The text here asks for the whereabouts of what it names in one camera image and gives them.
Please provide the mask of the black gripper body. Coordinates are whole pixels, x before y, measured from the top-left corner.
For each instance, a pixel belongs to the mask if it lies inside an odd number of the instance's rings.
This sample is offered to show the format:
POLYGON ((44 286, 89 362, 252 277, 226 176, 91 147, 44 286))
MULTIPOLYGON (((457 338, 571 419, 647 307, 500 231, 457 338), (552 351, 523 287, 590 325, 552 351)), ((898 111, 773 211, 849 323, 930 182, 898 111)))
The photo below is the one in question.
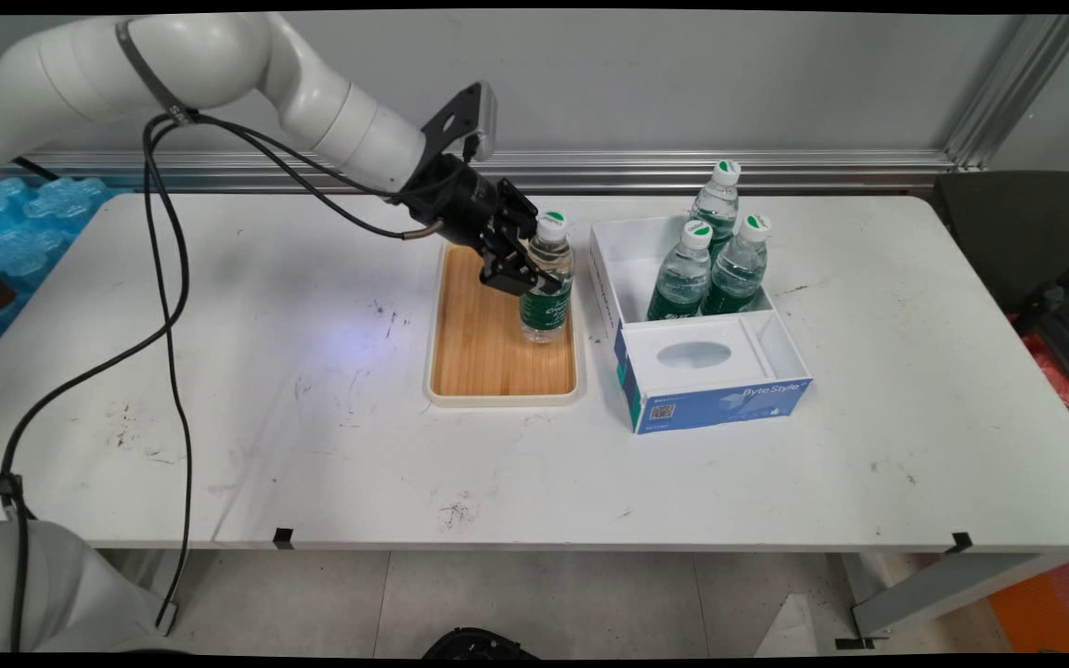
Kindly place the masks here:
POLYGON ((497 228, 508 208, 502 189, 458 156, 441 153, 421 165, 393 202, 407 207, 417 223, 441 223, 437 234, 451 244, 478 253, 502 251, 497 228))

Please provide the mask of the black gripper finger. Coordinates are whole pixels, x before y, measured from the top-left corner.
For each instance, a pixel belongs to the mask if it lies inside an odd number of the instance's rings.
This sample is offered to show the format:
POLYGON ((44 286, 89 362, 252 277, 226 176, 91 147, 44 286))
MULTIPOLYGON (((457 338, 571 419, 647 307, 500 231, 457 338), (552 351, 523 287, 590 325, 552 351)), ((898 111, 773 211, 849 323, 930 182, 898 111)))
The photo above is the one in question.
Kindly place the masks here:
POLYGON ((485 288, 522 296, 534 290, 539 269, 527 252, 522 226, 487 226, 481 232, 481 283, 485 288))
POLYGON ((499 195, 499 208, 496 212, 497 224, 509 231, 517 239, 531 239, 537 233, 537 216, 539 211, 534 204, 522 195, 520 189, 509 178, 499 178, 496 183, 499 195))

